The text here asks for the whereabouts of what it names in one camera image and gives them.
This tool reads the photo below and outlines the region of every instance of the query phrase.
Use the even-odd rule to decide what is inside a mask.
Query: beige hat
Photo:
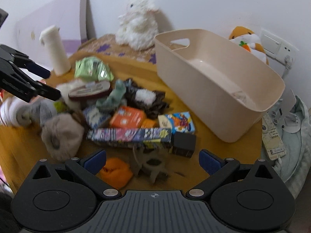
[[[84,128],[70,114],[59,114],[46,121],[41,138],[52,158],[64,162],[80,147]]]

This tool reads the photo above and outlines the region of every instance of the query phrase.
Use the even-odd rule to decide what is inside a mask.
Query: beige plastic bin
[[[190,44],[171,50],[179,39]],[[176,30],[154,40],[159,77],[225,142],[237,141],[284,91],[268,65],[210,31]]]

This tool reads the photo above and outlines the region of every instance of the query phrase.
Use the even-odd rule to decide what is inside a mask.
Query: green plastic bag
[[[99,58],[91,56],[76,61],[75,78],[85,81],[112,81],[114,75],[107,64],[104,64]]]

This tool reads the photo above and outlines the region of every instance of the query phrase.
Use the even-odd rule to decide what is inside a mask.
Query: white cylindrical bottle
[[[71,69],[71,65],[59,35],[59,28],[52,25],[44,29],[39,39],[49,53],[55,74],[61,76],[67,73]]]

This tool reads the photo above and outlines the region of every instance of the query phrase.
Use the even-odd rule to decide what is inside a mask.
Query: purple board
[[[87,40],[86,0],[53,0],[16,23],[18,49],[47,67],[52,67],[39,37],[45,28],[60,27],[60,36],[67,55]]]

